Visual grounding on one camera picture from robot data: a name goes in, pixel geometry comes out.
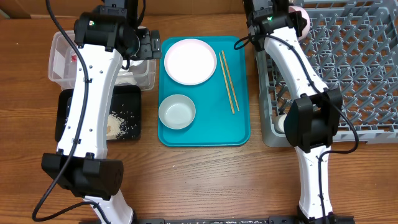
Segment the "rice pile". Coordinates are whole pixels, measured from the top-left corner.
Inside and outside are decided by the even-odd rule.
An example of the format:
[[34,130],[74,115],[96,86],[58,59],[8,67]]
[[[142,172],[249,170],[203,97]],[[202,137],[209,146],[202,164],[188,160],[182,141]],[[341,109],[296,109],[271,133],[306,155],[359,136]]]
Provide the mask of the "rice pile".
[[109,141],[137,140],[141,136],[141,111],[127,104],[113,105],[109,112],[106,137]]

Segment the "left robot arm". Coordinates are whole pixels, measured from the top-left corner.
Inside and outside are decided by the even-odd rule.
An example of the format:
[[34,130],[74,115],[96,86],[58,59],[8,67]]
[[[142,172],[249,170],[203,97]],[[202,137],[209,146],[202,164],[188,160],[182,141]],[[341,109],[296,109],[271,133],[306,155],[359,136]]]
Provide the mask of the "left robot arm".
[[124,166],[108,159],[106,128],[114,84],[132,60],[162,56],[160,34],[142,27],[145,2],[103,1],[75,21],[68,43],[78,57],[67,124],[55,153],[45,153],[42,169],[89,205],[101,223],[135,223],[121,192]]

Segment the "pink bowl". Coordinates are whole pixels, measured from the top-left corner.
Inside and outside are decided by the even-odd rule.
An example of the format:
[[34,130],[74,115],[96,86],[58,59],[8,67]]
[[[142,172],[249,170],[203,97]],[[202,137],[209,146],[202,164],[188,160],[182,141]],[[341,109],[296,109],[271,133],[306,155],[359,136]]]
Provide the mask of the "pink bowl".
[[306,36],[310,32],[310,17],[304,8],[299,6],[289,6],[289,12],[297,12],[297,11],[301,12],[302,22],[305,24],[302,25],[302,31],[300,36],[298,37],[298,40],[301,41],[304,38],[306,38]]

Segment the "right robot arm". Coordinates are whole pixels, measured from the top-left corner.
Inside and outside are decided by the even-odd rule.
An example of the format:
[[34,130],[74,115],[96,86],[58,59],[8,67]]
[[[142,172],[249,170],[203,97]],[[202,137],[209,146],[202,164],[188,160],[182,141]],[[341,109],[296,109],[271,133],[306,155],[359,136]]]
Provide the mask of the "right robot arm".
[[328,156],[337,133],[343,97],[316,74],[300,47],[310,30],[305,9],[289,1],[244,1],[248,39],[257,64],[269,55],[292,99],[275,128],[295,148],[300,170],[300,200],[295,223],[340,223],[328,190]]

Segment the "grey bowl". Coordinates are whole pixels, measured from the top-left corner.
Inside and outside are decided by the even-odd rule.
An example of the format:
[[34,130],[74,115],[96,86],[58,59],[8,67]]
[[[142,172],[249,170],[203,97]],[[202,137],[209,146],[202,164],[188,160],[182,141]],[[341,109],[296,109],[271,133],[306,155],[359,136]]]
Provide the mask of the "grey bowl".
[[196,107],[189,97],[175,94],[160,103],[158,114],[164,126],[175,130],[184,129],[195,119]]

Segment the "small white cup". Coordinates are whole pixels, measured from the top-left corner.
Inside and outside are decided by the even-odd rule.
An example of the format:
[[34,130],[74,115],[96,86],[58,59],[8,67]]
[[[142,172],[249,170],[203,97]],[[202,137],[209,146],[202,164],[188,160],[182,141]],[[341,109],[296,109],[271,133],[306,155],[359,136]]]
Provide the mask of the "small white cup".
[[280,133],[285,133],[284,122],[285,122],[286,117],[287,117],[286,114],[282,114],[275,118],[275,129]]

